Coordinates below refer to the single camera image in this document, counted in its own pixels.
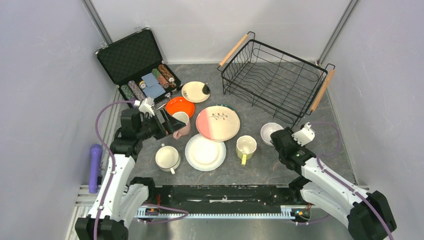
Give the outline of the white bowl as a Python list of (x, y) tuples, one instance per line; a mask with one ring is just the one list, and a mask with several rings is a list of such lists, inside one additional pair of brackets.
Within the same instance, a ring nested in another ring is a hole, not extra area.
[(266, 145), (273, 146), (273, 143), (271, 140), (271, 134), (283, 129), (284, 128), (278, 123), (268, 122), (264, 124), (262, 128), (260, 129), (260, 137)]

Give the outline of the white cup with handle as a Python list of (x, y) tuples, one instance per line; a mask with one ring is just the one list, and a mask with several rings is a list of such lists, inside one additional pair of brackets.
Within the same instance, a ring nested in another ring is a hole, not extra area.
[(181, 156), (175, 147), (162, 143), (155, 154), (155, 162), (162, 171), (175, 175), (181, 163)]

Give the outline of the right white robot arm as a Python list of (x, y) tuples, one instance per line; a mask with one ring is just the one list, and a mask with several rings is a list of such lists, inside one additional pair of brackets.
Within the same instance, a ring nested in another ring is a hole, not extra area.
[(381, 192), (347, 181), (307, 149), (289, 127), (271, 133), (270, 141), (279, 161), (299, 174), (288, 191), (293, 203), (305, 201), (321, 208), (342, 223), (354, 240), (393, 239), (397, 223)]

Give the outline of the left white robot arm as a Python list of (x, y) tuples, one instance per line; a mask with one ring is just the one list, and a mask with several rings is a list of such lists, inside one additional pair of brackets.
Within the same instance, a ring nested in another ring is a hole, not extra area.
[(143, 148), (143, 141), (160, 140), (186, 126), (163, 109), (159, 113), (163, 122), (155, 113), (144, 113), (137, 108), (122, 111), (121, 126), (107, 147), (109, 160), (97, 198), (87, 216), (79, 217), (75, 222), (74, 229), (80, 240), (128, 239), (129, 226), (139, 207), (156, 200), (157, 190), (151, 177), (135, 177), (127, 192), (124, 188)]

